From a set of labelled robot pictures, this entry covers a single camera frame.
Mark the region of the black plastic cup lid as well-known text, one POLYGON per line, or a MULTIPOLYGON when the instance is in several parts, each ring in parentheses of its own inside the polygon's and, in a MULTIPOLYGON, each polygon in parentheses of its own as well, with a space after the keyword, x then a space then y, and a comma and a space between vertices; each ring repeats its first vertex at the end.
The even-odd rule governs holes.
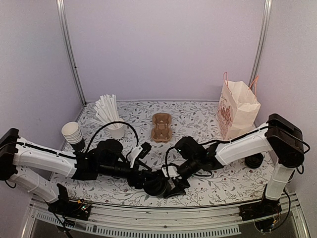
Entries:
POLYGON ((144 192, 148 194, 149 196, 158 197, 163 181, 164 180, 155 179, 155 180, 145 182, 143 185, 144 192))

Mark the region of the black white paper cup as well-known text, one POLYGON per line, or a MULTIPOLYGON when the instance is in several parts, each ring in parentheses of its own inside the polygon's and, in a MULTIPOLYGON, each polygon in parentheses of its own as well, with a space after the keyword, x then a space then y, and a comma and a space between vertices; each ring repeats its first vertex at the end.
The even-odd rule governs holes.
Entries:
POLYGON ((158 197, 159 198, 171 197, 174 188, 175 188, 175 185, 174 185, 174 182, 172 181, 172 179, 164 180, 162 182, 158 197))

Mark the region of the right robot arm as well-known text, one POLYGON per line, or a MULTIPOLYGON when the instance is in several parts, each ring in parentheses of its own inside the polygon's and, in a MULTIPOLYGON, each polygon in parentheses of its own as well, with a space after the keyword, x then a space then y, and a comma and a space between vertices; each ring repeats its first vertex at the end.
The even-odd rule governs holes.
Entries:
POLYGON ((199 144, 192 137, 180 139, 174 149, 185 159, 180 166, 164 164, 161 168, 167 178, 188 179, 199 170, 213 171, 237 160, 253 157, 263 152, 274 152, 278 157, 273 174, 265 186, 264 199, 256 206, 260 216, 267 216, 290 182, 295 169, 303 164, 310 150, 303 141, 301 130, 278 114, 252 131, 229 141, 211 140, 199 144))

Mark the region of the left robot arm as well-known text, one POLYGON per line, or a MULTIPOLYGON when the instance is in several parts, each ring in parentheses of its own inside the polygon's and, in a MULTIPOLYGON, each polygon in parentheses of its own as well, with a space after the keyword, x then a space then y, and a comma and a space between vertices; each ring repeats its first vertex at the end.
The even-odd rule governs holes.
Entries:
POLYGON ((119 141, 107 139, 88 152, 64 152, 34 144, 20 137, 18 129, 11 128, 0 139, 0 179, 24 187, 61 214, 70 215, 74 208, 67 189, 61 184, 52 184, 32 168, 81 181, 95 180, 99 175, 112 176, 143 189, 156 175, 150 168, 140 170, 140 163, 130 165, 122 150, 119 141))

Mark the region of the paper takeout bag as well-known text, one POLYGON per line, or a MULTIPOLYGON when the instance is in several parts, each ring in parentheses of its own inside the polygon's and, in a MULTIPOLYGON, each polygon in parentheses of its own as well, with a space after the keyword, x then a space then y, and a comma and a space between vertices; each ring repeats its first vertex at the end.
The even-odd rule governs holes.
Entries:
POLYGON ((250 86, 243 81, 229 81, 223 74, 223 87, 217 107, 216 119, 223 140, 231 140, 251 131, 261 104, 257 100, 258 77, 250 86))

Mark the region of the brown cardboard cup carrier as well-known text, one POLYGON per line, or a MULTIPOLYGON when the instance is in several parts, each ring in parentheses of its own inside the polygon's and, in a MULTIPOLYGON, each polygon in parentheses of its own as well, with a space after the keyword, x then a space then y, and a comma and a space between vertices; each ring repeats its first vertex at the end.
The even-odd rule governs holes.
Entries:
POLYGON ((152 117, 154 128, 151 139, 156 143, 167 143, 172 139, 172 118, 168 113, 157 113, 152 117))

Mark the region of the white cup holding straws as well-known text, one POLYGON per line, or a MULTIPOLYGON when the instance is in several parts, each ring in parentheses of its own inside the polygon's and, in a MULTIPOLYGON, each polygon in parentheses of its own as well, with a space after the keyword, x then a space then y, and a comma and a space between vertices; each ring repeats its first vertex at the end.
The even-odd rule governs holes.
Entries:
POLYGON ((122 123, 114 123, 109 125, 107 128, 110 132, 110 135, 113 139, 122 141, 125 136, 125 125, 122 123))

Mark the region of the stack of black lids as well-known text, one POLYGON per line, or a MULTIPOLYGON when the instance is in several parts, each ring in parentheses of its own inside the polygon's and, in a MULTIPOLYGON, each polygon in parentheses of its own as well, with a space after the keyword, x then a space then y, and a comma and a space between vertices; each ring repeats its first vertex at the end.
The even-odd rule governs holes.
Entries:
POLYGON ((245 157, 245 164, 248 168, 257 169, 261 166, 264 160, 262 153, 254 154, 248 157, 245 157))

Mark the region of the bundle of wrapped straws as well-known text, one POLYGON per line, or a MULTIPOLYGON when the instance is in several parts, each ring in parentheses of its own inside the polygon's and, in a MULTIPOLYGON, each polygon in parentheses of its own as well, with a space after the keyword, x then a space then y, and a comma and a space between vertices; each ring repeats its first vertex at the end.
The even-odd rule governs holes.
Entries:
POLYGON ((120 121, 116 95, 101 95, 95 102, 94 110, 95 117, 91 119, 92 122, 98 125, 105 125, 113 121, 120 121))

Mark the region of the stack of paper cups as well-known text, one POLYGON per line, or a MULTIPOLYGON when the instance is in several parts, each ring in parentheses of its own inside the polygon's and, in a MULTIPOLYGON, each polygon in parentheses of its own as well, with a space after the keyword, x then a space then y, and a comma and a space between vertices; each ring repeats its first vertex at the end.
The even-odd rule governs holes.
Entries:
POLYGON ((82 151, 85 148, 83 133, 77 122, 71 121, 65 124, 61 133, 75 151, 82 151))

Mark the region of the front aluminium rail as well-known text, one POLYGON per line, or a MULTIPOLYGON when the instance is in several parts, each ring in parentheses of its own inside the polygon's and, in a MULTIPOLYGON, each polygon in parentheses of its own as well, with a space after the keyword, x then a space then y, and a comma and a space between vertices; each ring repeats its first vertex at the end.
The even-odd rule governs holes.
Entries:
POLYGON ((273 216, 244 221, 240 204, 203 207, 91 206, 86 221, 56 216, 39 197, 32 198, 24 238, 309 238, 296 194, 282 196, 282 211, 272 232, 257 230, 273 216))

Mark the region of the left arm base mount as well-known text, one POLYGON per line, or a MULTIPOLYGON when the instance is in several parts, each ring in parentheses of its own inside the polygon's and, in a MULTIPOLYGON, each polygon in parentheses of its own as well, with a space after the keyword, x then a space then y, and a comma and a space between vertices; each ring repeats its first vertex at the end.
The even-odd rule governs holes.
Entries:
POLYGON ((77 201, 64 201, 59 199, 48 204, 49 211, 63 217, 87 221, 91 213, 91 203, 80 199, 77 201))

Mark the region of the right aluminium frame post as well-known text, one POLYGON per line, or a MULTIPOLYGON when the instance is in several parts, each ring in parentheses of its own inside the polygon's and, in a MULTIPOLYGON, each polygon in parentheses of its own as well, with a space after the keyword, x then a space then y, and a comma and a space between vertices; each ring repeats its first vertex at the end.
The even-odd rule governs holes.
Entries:
POLYGON ((253 67, 251 70, 251 75, 249 79, 249 85, 251 85, 252 81, 255 79, 261 63, 261 58, 264 50, 265 40, 269 28, 269 21, 270 21, 270 14, 272 9, 272 0, 265 0, 264 1, 264 10, 260 28, 260 35, 258 40, 258 46, 256 49, 255 59, 253 63, 253 67))

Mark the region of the aluminium frame post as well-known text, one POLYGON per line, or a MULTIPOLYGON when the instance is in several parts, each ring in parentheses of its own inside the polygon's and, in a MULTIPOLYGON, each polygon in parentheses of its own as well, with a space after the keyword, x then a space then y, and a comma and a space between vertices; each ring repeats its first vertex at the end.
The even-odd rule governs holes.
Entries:
POLYGON ((260 28, 260 35, 258 40, 258 46, 256 49, 255 59, 253 63, 253 67, 251 70, 251 75, 249 79, 249 85, 251 85, 252 81, 255 79, 261 63, 261 58, 264 50, 265 40, 269 28, 269 21, 270 21, 270 14, 272 9, 272 0, 265 0, 264 1, 264 10, 260 28))
POLYGON ((65 44, 66 54, 68 57, 73 80, 75 83, 75 88, 76 88, 76 91, 78 93, 81 104, 83 106, 85 106, 87 104, 87 101, 86 101, 86 98, 84 95, 84 90, 83 90, 83 87, 82 87, 82 84, 80 81, 78 67, 77 67, 77 64, 75 61, 74 52, 73 52, 73 48, 72 48, 72 44, 71 44, 64 1, 57 0, 56 5, 57 5, 57 12, 58 12, 58 17, 59 17, 61 32, 62 32, 64 44, 65 44))

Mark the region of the left aluminium frame post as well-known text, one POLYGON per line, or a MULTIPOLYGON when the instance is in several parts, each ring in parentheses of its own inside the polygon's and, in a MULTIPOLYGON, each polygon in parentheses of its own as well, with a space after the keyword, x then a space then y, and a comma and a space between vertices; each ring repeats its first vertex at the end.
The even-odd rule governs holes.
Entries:
POLYGON ((57 0, 56 5, 57 5, 57 12, 58 12, 58 17, 59 17, 61 32, 62 32, 64 44, 65 44, 66 54, 68 57, 73 80, 75 83, 75 88, 76 88, 76 91, 78 93, 81 104, 83 106, 85 106, 87 104, 87 101, 86 101, 86 98, 84 95, 84 90, 83 90, 83 87, 82 87, 82 84, 80 81, 78 67, 77 67, 77 64, 75 61, 74 52, 73 52, 73 48, 72 48, 72 44, 71 44, 64 1, 57 0))

